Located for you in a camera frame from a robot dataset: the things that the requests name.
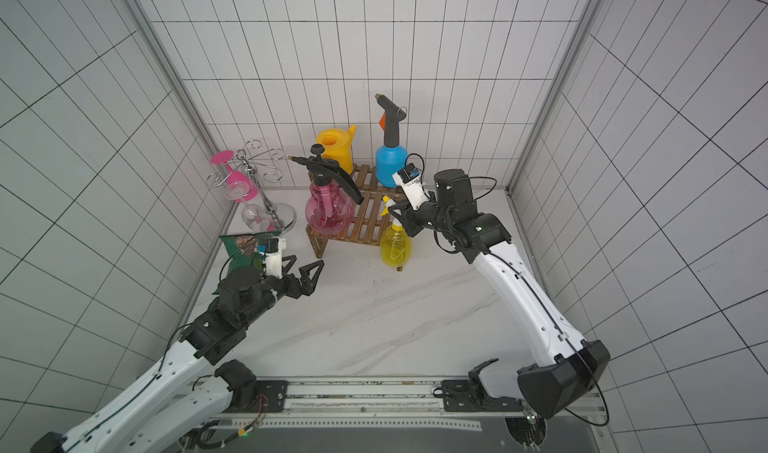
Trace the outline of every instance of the wooden slat rack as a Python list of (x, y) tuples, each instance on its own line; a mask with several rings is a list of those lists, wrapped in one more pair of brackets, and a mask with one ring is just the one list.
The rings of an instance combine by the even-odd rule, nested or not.
[(379, 216), (384, 210), (382, 198), (387, 195), (395, 201), (400, 201), (406, 197), (399, 186), (387, 188), (380, 185), (379, 180), (376, 179), (376, 168), (371, 168), (370, 165), (355, 165), (351, 177), (360, 190), (363, 200), (362, 204), (356, 208), (355, 218), (350, 225), (333, 237), (318, 233), (309, 225), (306, 226), (306, 235), (310, 238), (310, 245), (317, 258), (322, 258), (329, 239), (378, 247), (382, 234), (389, 227), (391, 220), (389, 214)]

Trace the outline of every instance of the green snack bag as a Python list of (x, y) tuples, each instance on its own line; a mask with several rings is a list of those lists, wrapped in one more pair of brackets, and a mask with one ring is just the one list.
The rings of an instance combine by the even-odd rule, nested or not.
[(255, 234), (222, 235), (219, 237), (226, 248), (226, 254), (231, 257), (228, 260), (229, 267), (226, 270), (226, 275), (229, 275), (233, 269), (243, 266), (256, 266), (260, 272), (264, 270), (264, 254), (258, 251), (259, 240), (256, 237)]

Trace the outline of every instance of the metal glass holder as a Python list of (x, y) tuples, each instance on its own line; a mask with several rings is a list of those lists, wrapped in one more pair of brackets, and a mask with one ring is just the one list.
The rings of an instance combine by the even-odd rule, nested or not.
[[(250, 180), (248, 189), (242, 195), (235, 198), (230, 197), (230, 199), (242, 198), (242, 202), (247, 203), (249, 200), (246, 200), (246, 198), (250, 196), (254, 188), (256, 188), (256, 196), (261, 196), (264, 209), (269, 216), (270, 224), (273, 226), (270, 231), (275, 235), (287, 233), (294, 225), (296, 225), (296, 210), (291, 205), (272, 202), (264, 191), (264, 183), (262, 180), (263, 177), (266, 182), (274, 183), (283, 178), (282, 171), (280, 171), (280, 168), (274, 166), (274, 162), (277, 160), (285, 160), (285, 152), (280, 148), (270, 148), (263, 152), (251, 154), (258, 151), (261, 147), (262, 143), (259, 140), (246, 141), (243, 148), (235, 151), (234, 155), (229, 160), (219, 163), (219, 166), (228, 167), (227, 174), (224, 176), (221, 171), (212, 172), (206, 178), (206, 185), (208, 188), (216, 188), (224, 185), (227, 179), (230, 179), (233, 175), (245, 175), (245, 177)], [(264, 160), (257, 160), (257, 158), (264, 155), (269, 155), (268, 160), (273, 164), (262, 162), (266, 160), (266, 158)], [(264, 172), (264, 174), (259, 174), (259, 166), (266, 168), (267, 171)]]

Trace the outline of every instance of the white marble floor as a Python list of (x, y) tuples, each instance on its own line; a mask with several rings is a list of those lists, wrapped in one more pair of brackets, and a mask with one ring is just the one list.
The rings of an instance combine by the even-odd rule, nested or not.
[[(297, 266), (315, 261), (303, 218), (306, 190), (270, 191), (296, 208), (299, 223), (286, 235)], [(503, 191), (478, 201), (502, 220), (524, 254)], [(248, 228), (237, 213), (230, 233)], [(325, 268), (310, 297), (281, 299), (248, 329), (225, 361), (239, 359), (259, 376), (466, 375), (494, 357), (532, 362), (519, 327), (492, 286), (462, 255), (448, 255), (431, 232), (413, 241), (402, 272), (382, 264), (377, 247), (331, 241)], [(192, 318), (213, 298), (222, 247)]]

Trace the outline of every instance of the black sprayer handle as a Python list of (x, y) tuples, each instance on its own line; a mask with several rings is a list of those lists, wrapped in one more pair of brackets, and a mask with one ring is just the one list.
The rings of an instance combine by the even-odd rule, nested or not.
[(306, 166), (306, 169), (312, 172), (312, 175), (315, 178), (315, 184), (321, 185), (325, 181), (327, 182), (324, 184), (330, 184), (331, 179), (335, 180), (339, 183), (339, 186), (350, 195), (352, 201), (354, 201), (355, 204), (360, 205), (363, 198), (357, 185), (352, 181), (351, 176), (341, 168), (338, 161), (331, 160), (330, 158), (322, 158), (320, 156), (325, 150), (325, 147), (316, 143), (310, 148), (310, 152), (315, 155), (315, 157), (310, 156), (309, 158), (302, 158), (301, 156), (288, 156), (287, 159)]
[(384, 146), (395, 148), (400, 144), (400, 121), (406, 119), (406, 112), (382, 94), (376, 94), (376, 102), (384, 108)]

